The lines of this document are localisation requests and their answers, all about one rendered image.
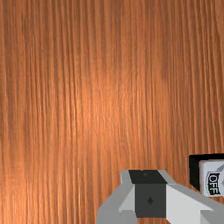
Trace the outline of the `toggle switch on black base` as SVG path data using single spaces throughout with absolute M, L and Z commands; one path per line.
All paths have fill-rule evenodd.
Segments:
M 224 153 L 189 156 L 190 184 L 207 197 L 224 197 Z

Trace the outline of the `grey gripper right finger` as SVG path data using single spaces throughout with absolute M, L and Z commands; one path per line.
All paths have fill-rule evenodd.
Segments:
M 152 216 L 171 224 L 224 224 L 224 205 L 180 185 L 165 170 L 158 170 L 164 183 L 150 197 Z

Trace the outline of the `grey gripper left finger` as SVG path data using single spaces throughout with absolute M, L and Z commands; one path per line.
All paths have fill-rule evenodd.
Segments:
M 121 170 L 121 184 L 98 209 L 96 224 L 138 224 L 151 217 L 150 170 Z

